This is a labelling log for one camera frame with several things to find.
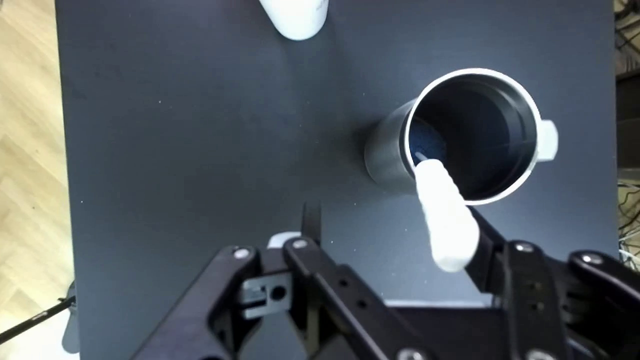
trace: screw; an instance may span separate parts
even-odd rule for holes
[[[542,350],[530,350],[526,352],[526,360],[555,360],[555,358]]]
[[[581,259],[581,262],[596,264],[596,266],[603,262],[602,257],[598,257],[598,255],[581,255],[579,259]]]
[[[247,255],[250,255],[247,249],[236,249],[236,250],[234,250],[234,259],[238,259],[238,260],[239,260],[239,259],[245,259]]]
[[[517,250],[517,253],[533,253],[533,247],[527,245],[527,242],[517,242],[517,245],[515,245],[515,250]]]
[[[305,241],[295,241],[293,249],[305,249]]]
[[[418,350],[402,349],[402,352],[398,354],[398,360],[426,360],[426,358]]]

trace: white object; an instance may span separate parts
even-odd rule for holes
[[[272,235],[272,239],[268,241],[266,249],[281,249],[284,242],[300,239],[301,232],[275,232]]]
[[[435,266],[463,271],[480,242],[475,218],[439,161],[423,161],[413,172]]]
[[[308,41],[325,20],[328,0],[260,0],[275,30],[289,41]]]
[[[542,121],[540,110],[538,110],[533,98],[527,95],[527,91],[520,82],[515,82],[513,78],[509,78],[502,72],[490,70],[490,69],[462,69],[462,70],[453,70],[453,72],[448,72],[448,74],[435,78],[412,102],[412,110],[410,110],[407,118],[415,117],[418,105],[421,105],[421,100],[426,97],[430,97],[430,93],[434,89],[437,89],[441,82],[448,82],[448,80],[460,78],[460,76],[488,76],[488,78],[496,78],[496,80],[508,84],[512,91],[515,91],[523,98],[527,110],[533,114],[533,121],[535,121],[535,154],[530,159],[521,176],[496,197],[482,198],[482,201],[465,201],[467,207],[483,207],[483,204],[498,203],[498,201],[509,197],[512,192],[515,192],[527,181],[527,176],[532,175],[532,170],[535,169],[538,162],[554,161],[558,154],[560,138],[558,138],[555,125],[551,121]],[[406,127],[403,135],[402,135],[403,137],[403,154],[406,154],[406,159],[412,159],[407,130],[410,130],[410,127]]]

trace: white mug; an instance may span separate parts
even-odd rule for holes
[[[328,0],[260,0],[275,30],[289,41],[308,41],[325,20]]]
[[[387,191],[413,191],[418,157],[437,159],[463,203],[482,207],[515,192],[555,152],[554,123],[540,117],[520,82],[488,69],[462,69],[431,80],[380,123],[363,162]]]

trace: mug rim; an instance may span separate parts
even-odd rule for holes
[[[402,128],[402,152],[403,152],[403,161],[406,161],[406,166],[407,166],[407,172],[410,176],[413,178],[415,172],[413,172],[413,162],[410,162],[412,154],[410,154],[410,140],[407,140],[407,133],[410,133],[410,125],[413,123],[413,114],[415,110],[419,109],[421,100],[434,91],[437,89],[439,84],[452,80],[452,78],[460,78],[460,76],[486,76],[486,78],[494,78],[494,80],[499,80],[503,84],[508,84],[509,89],[513,89],[526,102],[526,106],[530,109],[532,117],[533,117],[533,130],[535,130],[535,145],[533,145],[533,154],[532,159],[527,161],[527,166],[523,169],[523,172],[508,187],[503,189],[502,192],[494,195],[494,197],[488,197],[488,198],[480,198],[480,201],[465,201],[463,198],[463,204],[467,207],[483,207],[483,204],[491,204],[491,203],[498,203],[509,195],[513,195],[526,181],[527,176],[533,172],[535,164],[538,164],[538,146],[540,146],[540,123],[542,123],[542,117],[540,117],[540,110],[538,110],[538,105],[533,102],[533,98],[527,95],[527,91],[515,82],[513,78],[509,78],[508,74],[503,72],[498,72],[498,70],[490,70],[490,69],[460,69],[460,70],[453,70],[453,72],[446,72],[444,76],[437,76],[435,80],[431,80],[427,86],[423,86],[423,91],[418,95],[418,98],[413,98],[412,102],[412,109],[403,121],[403,128]]]

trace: black tabletop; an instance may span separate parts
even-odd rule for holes
[[[385,301],[482,305],[362,164],[368,130],[453,69],[509,74],[560,130],[488,221],[558,259],[616,249],[606,0],[332,0],[303,44],[253,0],[57,0],[57,20],[83,358],[128,358],[222,245],[261,247],[305,203]]]

